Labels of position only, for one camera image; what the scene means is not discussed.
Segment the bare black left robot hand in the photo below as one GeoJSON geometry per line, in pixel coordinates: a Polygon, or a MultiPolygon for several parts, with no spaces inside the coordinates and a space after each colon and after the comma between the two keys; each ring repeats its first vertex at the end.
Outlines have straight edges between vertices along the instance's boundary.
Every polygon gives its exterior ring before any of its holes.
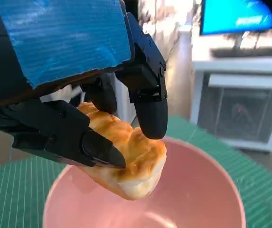
{"type": "Polygon", "coordinates": [[[114,114],[108,74],[128,87],[142,132],[161,139],[168,124],[166,62],[122,0],[0,0],[0,131],[13,147],[72,165],[124,168],[114,144],[63,100],[41,101],[80,85],[114,114]]]}

